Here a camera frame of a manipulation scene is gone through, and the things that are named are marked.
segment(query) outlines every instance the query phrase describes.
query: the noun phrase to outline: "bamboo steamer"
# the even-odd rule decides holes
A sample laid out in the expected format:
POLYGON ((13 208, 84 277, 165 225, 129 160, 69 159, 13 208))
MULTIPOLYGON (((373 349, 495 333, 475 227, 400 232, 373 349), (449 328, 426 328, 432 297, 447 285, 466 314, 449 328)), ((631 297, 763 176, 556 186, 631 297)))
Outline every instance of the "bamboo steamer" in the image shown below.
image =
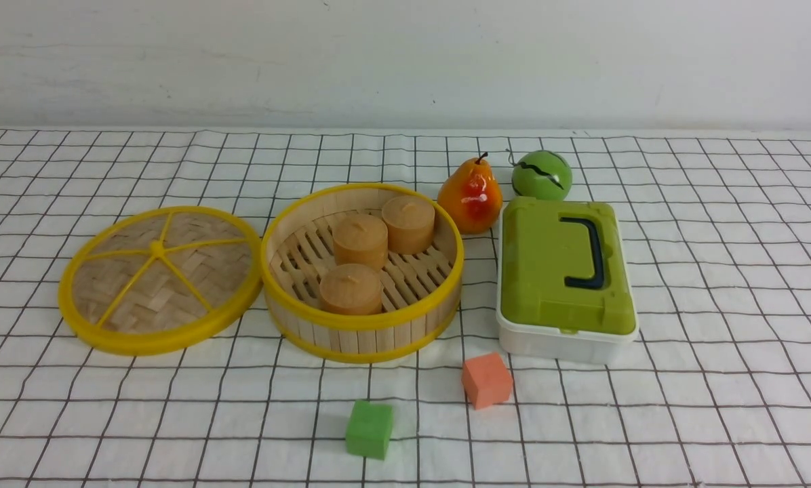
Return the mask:
POLYGON ((334 186, 295 201, 273 220, 260 244, 264 296, 276 327, 295 346, 347 363, 392 361, 445 331, 458 309, 462 263, 462 238, 451 216, 418 192, 383 183, 334 186), (433 244, 413 256, 388 252, 378 272, 381 313, 322 310, 319 284, 337 267, 332 229, 353 214, 381 217, 384 204, 402 195, 433 205, 433 244))

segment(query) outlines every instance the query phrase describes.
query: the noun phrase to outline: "bamboo steamer lid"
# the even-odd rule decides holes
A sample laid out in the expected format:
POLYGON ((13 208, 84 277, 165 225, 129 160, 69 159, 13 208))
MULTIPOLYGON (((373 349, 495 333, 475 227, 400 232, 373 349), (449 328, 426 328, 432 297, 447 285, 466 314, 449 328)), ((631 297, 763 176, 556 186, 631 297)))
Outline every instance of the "bamboo steamer lid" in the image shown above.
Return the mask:
POLYGON ((429 201, 403 195, 381 207, 381 218, 387 225, 387 247, 397 254, 423 253, 433 244, 436 209, 429 201))
POLYGON ((258 236, 206 207, 118 222, 68 263, 59 308, 80 339, 126 355, 170 352, 228 327, 260 293, 258 236))
POLYGON ((387 263, 387 226, 368 213, 344 217, 334 228, 334 258, 337 264, 358 263, 375 271, 387 263))
POLYGON ((319 284, 321 309, 341 315, 381 313, 382 293, 378 272, 357 263, 331 269, 319 284))

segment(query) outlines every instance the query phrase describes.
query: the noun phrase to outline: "plastic container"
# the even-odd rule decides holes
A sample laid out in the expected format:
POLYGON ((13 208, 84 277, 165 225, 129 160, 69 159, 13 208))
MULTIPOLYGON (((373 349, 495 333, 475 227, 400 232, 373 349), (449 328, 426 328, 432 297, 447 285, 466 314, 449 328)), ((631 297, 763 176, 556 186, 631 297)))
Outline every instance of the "plastic container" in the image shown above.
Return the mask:
POLYGON ((499 219, 496 319, 511 354, 608 364, 638 334, 607 203, 514 198, 499 219))

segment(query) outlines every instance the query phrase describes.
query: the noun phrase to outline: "yellow rim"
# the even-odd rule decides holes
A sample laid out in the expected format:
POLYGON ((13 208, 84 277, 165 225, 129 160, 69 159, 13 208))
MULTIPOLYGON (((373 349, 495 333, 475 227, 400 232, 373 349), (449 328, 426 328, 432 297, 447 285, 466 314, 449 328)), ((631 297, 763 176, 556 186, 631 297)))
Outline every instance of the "yellow rim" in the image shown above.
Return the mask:
POLYGON ((427 344, 436 340, 437 337, 440 336, 443 331, 445 331, 451 322, 453 321, 454 317, 457 315, 459 309, 459 302, 457 302, 457 306, 455 306, 448 316, 442 321, 439 327, 436 327, 436 330, 433 333, 429 334, 427 337, 423 339, 412 342, 408 346, 400 347, 399 349, 394 349, 393 351, 388 352, 373 352, 368 354, 348 354, 345 352, 335 352, 331 351, 330 349, 325 349, 323 347, 318 347, 316 345, 310 344, 303 339, 300 339, 297 335, 289 331, 287 328, 282 327, 282 324, 279 324, 278 319, 276 319, 273 313, 270 313, 270 318, 273 319, 273 324, 276 325, 276 328, 279 332, 293 343, 295 346, 303 349, 306 352, 309 352, 312 355, 318 356, 319 358, 323 359, 330 359, 331 361, 338 361, 340 363, 352 363, 352 364, 368 364, 368 363, 380 363, 384 361, 393 361, 393 359, 399 359, 403 356, 408 356, 412 352, 418 351, 418 349, 423 348, 427 344))
MULTIPOLYGON (((95 349, 126 356, 144 356, 172 352, 192 346, 204 339, 215 336, 217 333, 220 333, 220 331, 228 327, 228 325, 234 323, 236 319, 240 318, 240 316, 244 314, 245 310, 247 310, 252 303, 254 303, 254 300, 258 297, 258 294, 262 289, 262 281, 260 280, 260 274, 257 266, 251 266, 251 268, 248 270, 248 275, 245 276, 245 281, 240 284, 239 288, 237 288, 234 296, 232 296, 224 305, 219 306, 219 308, 210 308, 210 305, 208 305, 206 300, 198 296, 200 302, 207 306, 210 313, 203 318, 198 319, 198 321, 191 322, 173 330, 159 331, 159 333, 149 334, 117 333, 116 331, 108 331, 100 327, 100 323, 104 322, 106 319, 106 313, 105 316, 102 317, 101 321, 99 321, 99 324, 90 324, 89 321, 86 321, 86 319, 80 315, 80 312, 77 311, 77 308, 74 305, 74 300, 72 299, 71 293, 74 277, 77 274, 77 269, 80 268, 80 265, 83 265, 83 263, 87 262, 87 260, 95 260, 107 256, 117 256, 117 254, 144 253, 142 250, 130 250, 112 251, 90 255, 90 252, 92 252, 92 250, 104 240, 113 235, 114 232, 117 232, 126 226, 141 222, 141 220, 157 216, 167 216, 164 228, 161 229, 161 237, 159 238, 159 241, 164 241, 164 237, 167 234, 167 228, 169 228, 170 225, 171 216, 179 213, 205 214, 205 216, 218 217, 225 220, 225 222, 232 224, 235 226, 235 228, 240 229, 242 234, 245 235, 245 238, 238 240, 195 242, 185 246, 164 249, 164 253, 181 250, 187 247, 214 246, 245 241, 248 242, 248 245, 250 245, 252 260, 254 262, 259 262, 260 248, 257 243, 260 238, 256 232, 254 232, 254 229, 240 218, 217 210, 216 208, 191 206, 158 208, 156 210, 139 213, 136 214, 136 216, 121 220, 120 222, 117 222, 110 228, 106 229, 104 232, 101 232, 101 234, 96 235, 95 238, 81 247, 77 252, 77 255, 74 256, 74 258, 71 259, 71 262, 68 263, 64 274, 62 274, 62 281, 59 283, 58 290, 59 310, 62 312, 62 317, 64 317, 65 322, 70 325, 71 329, 77 334, 77 337, 80 340, 83 340, 95 349)), ((143 273, 145 268, 148 268, 149 265, 151 265, 153 260, 161 259, 168 268, 171 270, 174 269, 170 261, 165 259, 163 256, 157 257, 154 256, 152 252, 148 253, 149 260, 147 260, 146 265, 144 265, 143 268, 135 274, 132 281, 130 281, 126 287, 120 291, 120 294, 118 294, 118 296, 113 300, 113 304, 111 304, 110 309, 111 312, 121 297, 124 296, 130 285, 136 281, 136 278, 143 273)), ((197 294, 197 290, 194 290, 194 285, 191 285, 191 283, 189 283, 186 278, 182 276, 181 272, 175 272, 175 275, 180 281, 182 281, 183 284, 186 285, 186 287, 188 287, 189 290, 192 290, 193 293, 197 294)))
POLYGON ((330 327, 337 330, 371 331, 380 330, 387 327, 395 327, 396 325, 410 322, 412 319, 417 319, 422 315, 426 315, 432 309, 441 305, 445 298, 450 296, 450 294, 453 293, 454 288, 459 284, 460 276, 462 275, 463 259, 464 248, 462 247, 462 237, 457 231, 457 224, 454 223, 451 216, 449 216, 449 214, 435 201, 430 200, 430 198, 426 198, 424 195, 419 194, 419 192, 411 191, 410 189, 402 188, 401 186, 387 185, 384 183, 349 183, 346 185, 332 186, 331 188, 325 188, 321 191, 314 192, 308 197, 303 197, 286 207, 275 219, 273 219, 273 222, 267 228, 263 239, 260 241, 259 260, 260 276, 262 276, 262 280, 266 283, 267 295, 272 297, 272 299, 277 303, 284 306, 284 308, 287 308, 289 311, 299 316, 301 319, 306 319, 306 321, 315 322, 315 324, 324 325, 324 327, 330 327), (309 201, 315 200, 319 197, 324 197, 324 195, 331 194, 332 192, 340 192, 357 188, 377 188, 402 192, 402 194, 405 195, 414 195, 415 197, 423 198, 429 201, 430 204, 433 204, 433 207, 436 208, 436 212, 439 213, 439 215, 445 219, 448 225, 451 226, 451 229, 454 230, 454 236, 457 241, 457 259, 454 261, 451 274, 438 288, 436 288, 435 291, 430 293, 429 296, 423 300, 419 300, 417 303, 406 306, 406 308, 394 310, 393 312, 378 313, 377 315, 343 316, 337 315, 336 313, 325 312, 318 308, 313 308, 313 306, 306 305, 305 303, 300 302, 300 300, 289 296, 289 294, 275 280, 275 277, 273 277, 273 272, 270 271, 270 266, 269 263, 266 262, 265 256, 266 247, 269 246, 269 236, 275 234, 275 229, 276 226, 279 225, 279 222, 281 222, 281 220, 287 217, 288 214, 294 212, 297 207, 300 207, 304 203, 309 203, 309 201))

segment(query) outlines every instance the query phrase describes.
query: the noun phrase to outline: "watermelon toy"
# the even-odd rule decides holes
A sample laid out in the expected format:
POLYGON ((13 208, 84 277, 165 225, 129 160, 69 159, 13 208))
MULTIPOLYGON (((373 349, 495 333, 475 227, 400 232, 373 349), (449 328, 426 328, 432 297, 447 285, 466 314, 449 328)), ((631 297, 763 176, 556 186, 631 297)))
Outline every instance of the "watermelon toy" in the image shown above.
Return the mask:
POLYGON ((571 167, 555 152, 529 152, 514 165, 511 183, 523 197, 566 200, 571 191, 571 167))

